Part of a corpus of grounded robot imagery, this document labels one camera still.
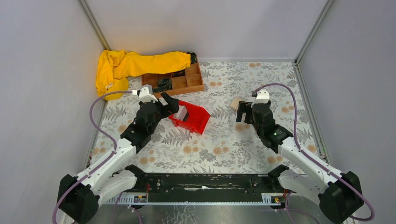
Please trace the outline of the beige card holder wallet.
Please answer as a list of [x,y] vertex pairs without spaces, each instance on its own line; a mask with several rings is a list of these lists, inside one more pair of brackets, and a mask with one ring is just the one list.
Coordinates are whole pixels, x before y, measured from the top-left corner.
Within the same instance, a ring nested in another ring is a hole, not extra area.
[[229,107],[234,110],[235,112],[237,112],[238,108],[239,108],[239,103],[240,102],[244,102],[245,100],[240,98],[240,97],[234,97],[233,100],[231,101]]

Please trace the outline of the red plastic bin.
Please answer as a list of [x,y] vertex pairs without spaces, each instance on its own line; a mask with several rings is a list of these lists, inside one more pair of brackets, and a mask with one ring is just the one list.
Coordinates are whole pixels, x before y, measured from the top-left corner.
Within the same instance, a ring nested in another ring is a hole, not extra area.
[[191,133],[203,134],[210,118],[209,112],[201,106],[197,106],[182,100],[179,101],[179,107],[181,105],[186,106],[189,113],[188,119],[185,122],[179,121],[174,119],[174,114],[172,114],[168,117],[172,124],[175,127],[184,128]]

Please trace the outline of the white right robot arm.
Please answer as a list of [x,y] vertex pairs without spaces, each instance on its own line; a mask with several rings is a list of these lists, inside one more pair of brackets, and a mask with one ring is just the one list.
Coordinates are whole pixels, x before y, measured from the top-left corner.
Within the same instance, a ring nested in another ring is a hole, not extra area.
[[265,147],[305,173],[301,176],[286,166],[278,166],[270,172],[282,188],[318,205],[331,222],[341,224],[363,206],[364,202],[358,196],[362,193],[358,176],[351,171],[343,173],[315,158],[310,151],[298,148],[293,134],[276,124],[270,102],[254,104],[240,101],[236,120],[251,124]]

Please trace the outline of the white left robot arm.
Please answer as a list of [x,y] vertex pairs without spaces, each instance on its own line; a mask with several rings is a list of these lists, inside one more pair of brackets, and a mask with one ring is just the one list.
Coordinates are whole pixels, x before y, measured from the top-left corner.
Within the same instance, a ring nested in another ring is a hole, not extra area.
[[56,223],[56,214],[61,210],[76,223],[85,224],[96,215],[103,203],[132,188],[137,181],[133,172],[122,170],[116,174],[116,169],[150,142],[162,119],[179,112],[179,99],[165,92],[161,93],[165,105],[147,88],[133,90],[131,94],[139,99],[140,108],[136,117],[118,140],[111,138],[114,143],[112,150],[75,176],[65,175],[61,179],[52,213],[53,223]]

